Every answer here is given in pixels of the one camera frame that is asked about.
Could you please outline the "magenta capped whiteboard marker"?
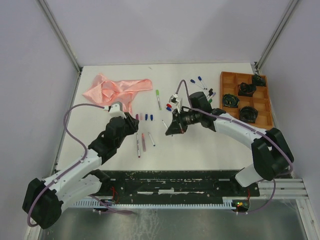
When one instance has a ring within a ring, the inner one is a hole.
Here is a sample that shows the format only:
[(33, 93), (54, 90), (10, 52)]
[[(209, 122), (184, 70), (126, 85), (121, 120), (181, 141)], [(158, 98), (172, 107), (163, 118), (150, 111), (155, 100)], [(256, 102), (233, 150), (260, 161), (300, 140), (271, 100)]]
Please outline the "magenta capped whiteboard marker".
[(141, 158), (140, 141), (139, 141), (138, 133), (136, 133), (136, 147), (137, 147), (137, 156), (138, 158)]

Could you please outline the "pink translucent highlighter pen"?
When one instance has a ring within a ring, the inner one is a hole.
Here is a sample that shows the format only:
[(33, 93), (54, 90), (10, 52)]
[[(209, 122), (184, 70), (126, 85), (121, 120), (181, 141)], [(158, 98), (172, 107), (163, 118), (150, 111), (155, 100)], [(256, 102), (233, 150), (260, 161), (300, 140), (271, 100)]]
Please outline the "pink translucent highlighter pen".
[(142, 140), (142, 149), (143, 149), (143, 152), (146, 152), (146, 142), (145, 142), (145, 135), (144, 133), (141, 134), (141, 140)]

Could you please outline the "lime green capped marker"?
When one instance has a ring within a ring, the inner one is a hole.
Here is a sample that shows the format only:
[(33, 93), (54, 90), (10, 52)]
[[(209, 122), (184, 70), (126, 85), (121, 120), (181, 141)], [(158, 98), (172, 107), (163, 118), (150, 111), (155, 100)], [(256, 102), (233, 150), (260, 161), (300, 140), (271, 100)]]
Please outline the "lime green capped marker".
[(159, 110), (162, 110), (162, 105), (161, 105), (161, 100), (160, 100), (160, 92), (159, 92), (158, 89), (156, 89), (156, 90), (155, 90), (155, 93), (156, 93), (158, 108), (159, 108)]

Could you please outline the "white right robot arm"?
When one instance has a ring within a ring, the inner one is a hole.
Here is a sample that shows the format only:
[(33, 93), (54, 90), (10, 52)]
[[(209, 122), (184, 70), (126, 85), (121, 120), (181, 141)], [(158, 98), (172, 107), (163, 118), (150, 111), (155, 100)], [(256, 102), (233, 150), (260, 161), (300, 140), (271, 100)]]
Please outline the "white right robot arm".
[(213, 132), (231, 137), (251, 150), (253, 163), (238, 171), (229, 183), (229, 189), (234, 195), (242, 195), (253, 183), (271, 181), (292, 171), (294, 157), (279, 129), (254, 127), (223, 109), (212, 108), (201, 91), (190, 95), (188, 102), (189, 107), (183, 106), (177, 93), (170, 97), (169, 103), (175, 109), (172, 122), (165, 132), (167, 136), (184, 134), (189, 125), (201, 124)]

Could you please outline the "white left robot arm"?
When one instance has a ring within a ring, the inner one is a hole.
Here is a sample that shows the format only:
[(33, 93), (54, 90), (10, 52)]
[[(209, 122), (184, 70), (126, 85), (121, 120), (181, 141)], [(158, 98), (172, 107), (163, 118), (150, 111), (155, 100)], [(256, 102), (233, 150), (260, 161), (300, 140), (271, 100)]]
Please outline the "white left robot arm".
[(106, 195), (111, 183), (97, 168), (112, 158), (127, 136), (138, 132), (139, 120), (129, 113), (112, 117), (81, 157), (45, 179), (34, 178), (27, 186), (22, 209), (29, 227), (51, 227), (62, 213), (82, 198)]

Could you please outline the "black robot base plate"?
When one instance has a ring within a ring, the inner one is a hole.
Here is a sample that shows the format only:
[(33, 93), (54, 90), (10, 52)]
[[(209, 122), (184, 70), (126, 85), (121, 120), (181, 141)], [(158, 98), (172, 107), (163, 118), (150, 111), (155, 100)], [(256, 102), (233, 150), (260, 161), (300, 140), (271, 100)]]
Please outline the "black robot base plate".
[(118, 203), (208, 203), (223, 197), (260, 196), (256, 183), (242, 187), (235, 181), (235, 170), (97, 171), (106, 178), (91, 195), (116, 197)]

